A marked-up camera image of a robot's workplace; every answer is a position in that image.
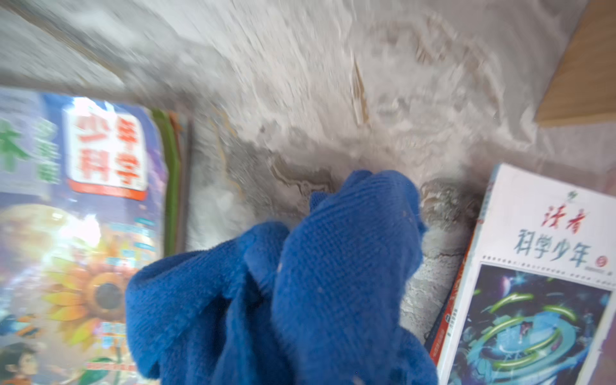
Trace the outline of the blue cloth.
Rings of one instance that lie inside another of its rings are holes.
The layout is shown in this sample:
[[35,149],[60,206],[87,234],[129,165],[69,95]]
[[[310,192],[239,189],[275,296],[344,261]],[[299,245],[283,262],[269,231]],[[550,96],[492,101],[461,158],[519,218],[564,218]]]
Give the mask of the blue cloth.
[[126,292],[136,369],[163,384],[435,384],[399,323],[425,230],[406,176],[359,170],[293,229],[156,261]]

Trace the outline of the colourful sunflower magazine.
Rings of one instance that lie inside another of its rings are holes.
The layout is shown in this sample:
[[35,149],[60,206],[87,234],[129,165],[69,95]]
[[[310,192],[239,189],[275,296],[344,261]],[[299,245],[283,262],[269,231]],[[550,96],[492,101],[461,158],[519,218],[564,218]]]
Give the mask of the colourful sunflower magazine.
[[187,139],[173,112],[1,90],[2,383],[144,383],[124,297],[175,250]]

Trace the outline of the white science magazine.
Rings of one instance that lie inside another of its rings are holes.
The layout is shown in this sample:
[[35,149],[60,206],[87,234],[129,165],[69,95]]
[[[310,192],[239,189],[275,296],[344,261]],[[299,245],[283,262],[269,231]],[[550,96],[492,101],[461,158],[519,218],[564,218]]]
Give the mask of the white science magazine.
[[441,353],[442,384],[587,384],[615,313],[614,197],[501,164]]

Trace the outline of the red manga comic book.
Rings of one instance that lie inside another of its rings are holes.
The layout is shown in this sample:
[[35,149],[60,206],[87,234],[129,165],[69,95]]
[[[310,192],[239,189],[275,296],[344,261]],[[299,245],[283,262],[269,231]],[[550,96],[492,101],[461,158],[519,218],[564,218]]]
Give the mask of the red manga comic book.
[[453,313],[455,310],[455,304],[457,301],[457,296],[460,292],[460,285],[464,281],[465,265],[467,264],[468,256],[472,253],[472,248],[473,244],[470,244],[465,256],[461,260],[456,279],[452,284],[452,288],[449,291],[446,301],[441,307],[441,311],[439,312],[436,322],[431,328],[424,343],[424,347],[428,351],[431,360],[436,366],[439,364],[449,328],[453,324],[452,320],[454,319]]

